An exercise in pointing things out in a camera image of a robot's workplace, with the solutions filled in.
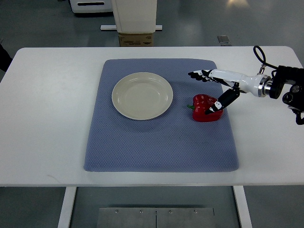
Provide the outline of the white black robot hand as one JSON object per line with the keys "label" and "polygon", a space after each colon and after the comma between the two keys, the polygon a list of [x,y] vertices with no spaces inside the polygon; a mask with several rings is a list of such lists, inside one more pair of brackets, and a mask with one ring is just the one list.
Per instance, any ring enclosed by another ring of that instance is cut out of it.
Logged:
{"label": "white black robot hand", "polygon": [[271,80],[271,77],[264,74],[246,76],[241,73],[220,69],[197,70],[189,72],[188,75],[198,81],[216,82],[229,87],[229,89],[205,111],[206,115],[225,109],[234,102],[241,93],[251,93],[256,97],[265,97],[266,86]]}

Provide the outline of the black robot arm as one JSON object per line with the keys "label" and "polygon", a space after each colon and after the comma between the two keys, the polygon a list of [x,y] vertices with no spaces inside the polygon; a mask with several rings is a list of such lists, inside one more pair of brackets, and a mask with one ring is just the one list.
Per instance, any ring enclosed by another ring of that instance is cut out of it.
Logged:
{"label": "black robot arm", "polygon": [[262,76],[258,84],[258,95],[272,99],[282,98],[282,102],[295,114],[297,125],[304,124],[304,69],[291,66],[274,66],[267,62],[260,46],[254,46],[253,52],[262,66]]}

